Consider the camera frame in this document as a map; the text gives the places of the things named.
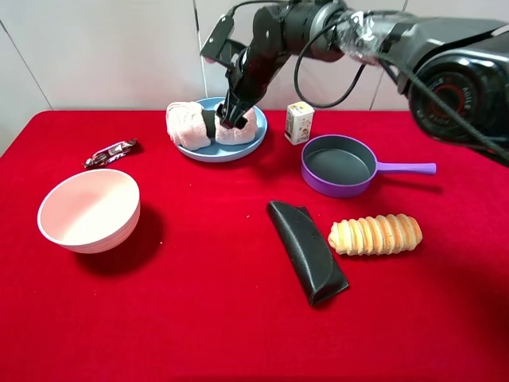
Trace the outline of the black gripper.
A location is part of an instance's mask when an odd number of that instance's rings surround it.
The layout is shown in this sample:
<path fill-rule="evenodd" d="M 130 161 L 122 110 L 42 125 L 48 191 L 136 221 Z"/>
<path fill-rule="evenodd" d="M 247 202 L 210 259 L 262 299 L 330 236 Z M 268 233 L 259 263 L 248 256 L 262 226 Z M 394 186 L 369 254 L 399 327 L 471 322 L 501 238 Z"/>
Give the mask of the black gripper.
<path fill-rule="evenodd" d="M 288 58 L 289 54 L 280 41 L 253 39 L 228 78 L 225 104 L 216 105 L 219 124 L 222 127 L 244 128 L 247 110 L 265 96 L 270 82 Z"/>

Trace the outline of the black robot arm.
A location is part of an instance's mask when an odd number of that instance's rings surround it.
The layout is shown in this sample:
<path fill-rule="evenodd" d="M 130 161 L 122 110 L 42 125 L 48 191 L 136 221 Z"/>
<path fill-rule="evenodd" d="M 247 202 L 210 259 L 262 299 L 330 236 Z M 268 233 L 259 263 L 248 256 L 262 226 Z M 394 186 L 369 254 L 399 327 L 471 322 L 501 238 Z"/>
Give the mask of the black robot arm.
<path fill-rule="evenodd" d="M 290 57 L 378 65 L 407 99 L 418 127 L 441 142 L 508 163 L 507 24 L 354 10 L 342 1 L 261 1 L 249 45 L 219 38 L 212 59 L 227 70 L 217 115 L 243 127 Z"/>

